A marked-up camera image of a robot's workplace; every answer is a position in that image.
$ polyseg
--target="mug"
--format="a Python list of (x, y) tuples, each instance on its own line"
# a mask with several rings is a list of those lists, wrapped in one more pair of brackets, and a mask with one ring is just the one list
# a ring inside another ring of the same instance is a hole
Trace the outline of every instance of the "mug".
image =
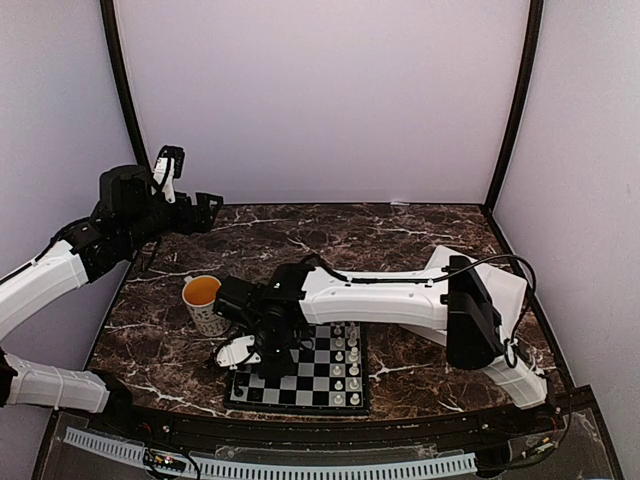
[(201, 275), (185, 277), (184, 281), (186, 285), (182, 289), (182, 300), (198, 331), (206, 337), (218, 337), (229, 330), (231, 322), (213, 311), (216, 294), (222, 285), (220, 280)]

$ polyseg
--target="white grille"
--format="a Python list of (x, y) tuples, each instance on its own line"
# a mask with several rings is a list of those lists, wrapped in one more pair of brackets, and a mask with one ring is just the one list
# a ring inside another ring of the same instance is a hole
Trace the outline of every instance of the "white grille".
[[(71, 427), (67, 428), (64, 442), (120, 463), (146, 468), (142, 462), (145, 447), (139, 443), (126, 443), (127, 441), (124, 439), (113, 439)], [(187, 463), (182, 478), (196, 478), (195, 468), (191, 462), (173, 452), (171, 455)], [(445, 478), (477, 471), (473, 453), (414, 462), (315, 467), (237, 463), (199, 457), (198, 455), (191, 455), (191, 458), (200, 467), (203, 480), (422, 480)], [(156, 467), (156, 469), (167, 473), (177, 473), (162, 467)]]

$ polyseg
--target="checkered board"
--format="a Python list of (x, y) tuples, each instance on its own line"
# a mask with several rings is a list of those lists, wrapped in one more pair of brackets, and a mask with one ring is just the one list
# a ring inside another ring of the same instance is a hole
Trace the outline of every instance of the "checkered board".
[[(304, 344), (313, 348), (291, 350), (295, 376), (265, 380), (251, 365), (233, 372), (225, 406), (295, 415), (367, 415), (369, 384), (362, 327), (357, 323), (311, 326), (309, 338), (311, 342)], [(357, 356), (350, 357), (354, 343)], [(357, 372), (352, 369), (354, 363)]]

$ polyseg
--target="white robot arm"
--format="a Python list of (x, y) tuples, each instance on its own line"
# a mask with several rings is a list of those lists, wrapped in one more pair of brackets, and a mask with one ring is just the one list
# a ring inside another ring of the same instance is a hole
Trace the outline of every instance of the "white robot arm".
[[(295, 336), (295, 329), (304, 324), (396, 323), (446, 346), (447, 360), (454, 367), (482, 370), (519, 408), (545, 403), (547, 383), (542, 371), (535, 362), (517, 359), (509, 342), (526, 280), (482, 264), (474, 274), (437, 281), (461, 259), (466, 263), (458, 269), (473, 261), (439, 246), (426, 268), (415, 272), (334, 272), (292, 264), (281, 266), (267, 286), (253, 290), (251, 284), (227, 278), (218, 292), (218, 312), (231, 319), (241, 315), (249, 324), (252, 316), (258, 320), (250, 335), (218, 351), (217, 363), (236, 368), (267, 363), (265, 358), (273, 358), (276, 352), (286, 356), (286, 345), (274, 340), (287, 343), (287, 330)], [(268, 335), (268, 330), (275, 335)], [(278, 376), (282, 365), (281, 361), (264, 365), (261, 374), (275, 371)]]
[[(184, 152), (160, 151), (154, 178), (143, 167), (116, 167), (100, 177), (100, 201), (88, 218), (73, 222), (47, 249), (0, 279), (0, 342), (34, 313), (91, 283), (164, 232), (211, 229), (222, 198), (197, 193), (197, 204), (173, 190)], [(0, 349), (0, 407), (27, 403), (102, 412), (114, 391), (126, 392), (104, 372), (77, 372), (23, 360)]]

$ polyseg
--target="marble table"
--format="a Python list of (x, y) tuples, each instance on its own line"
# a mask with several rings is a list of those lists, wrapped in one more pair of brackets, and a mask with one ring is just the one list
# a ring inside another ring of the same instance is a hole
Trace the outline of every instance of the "marble table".
[[(205, 366), (223, 339), (211, 341), (196, 331), (180, 298), (183, 278), (231, 274), (266, 281), (280, 263), (310, 252), (342, 270), (418, 270), (438, 245), (479, 258), (502, 253), (477, 206), (226, 206), (210, 233), (165, 237), (150, 268), (142, 268), (150, 251), (139, 255), (89, 366), (114, 372), (139, 406), (230, 419), (326, 421), (227, 410), (225, 374)], [(521, 336), (539, 364), (554, 367), (533, 314)], [(368, 362), (371, 414), (332, 420), (405, 420), (510, 403), (488, 377), (448, 366), (442, 346), (396, 325), (368, 326)]]

